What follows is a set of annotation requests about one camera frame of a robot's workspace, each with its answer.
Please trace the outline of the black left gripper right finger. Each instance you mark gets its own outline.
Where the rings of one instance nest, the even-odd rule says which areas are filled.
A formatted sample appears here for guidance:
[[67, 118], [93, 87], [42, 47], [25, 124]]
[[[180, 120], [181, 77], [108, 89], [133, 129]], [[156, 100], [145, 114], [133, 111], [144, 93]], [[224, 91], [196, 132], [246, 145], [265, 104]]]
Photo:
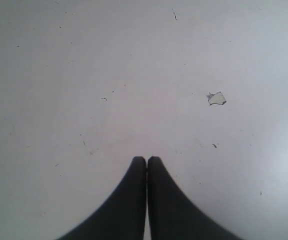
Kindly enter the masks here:
[[147, 203], [153, 240], [238, 240], [181, 191], [158, 156], [147, 162]]

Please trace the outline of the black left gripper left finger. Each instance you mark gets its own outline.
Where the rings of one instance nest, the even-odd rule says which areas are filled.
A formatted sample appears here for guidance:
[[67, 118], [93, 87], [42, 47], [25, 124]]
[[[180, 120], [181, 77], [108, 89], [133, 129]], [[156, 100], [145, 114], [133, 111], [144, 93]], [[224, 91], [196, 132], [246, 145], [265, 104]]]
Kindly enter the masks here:
[[147, 164], [132, 159], [121, 182], [105, 202], [61, 240], [142, 240], [147, 210]]

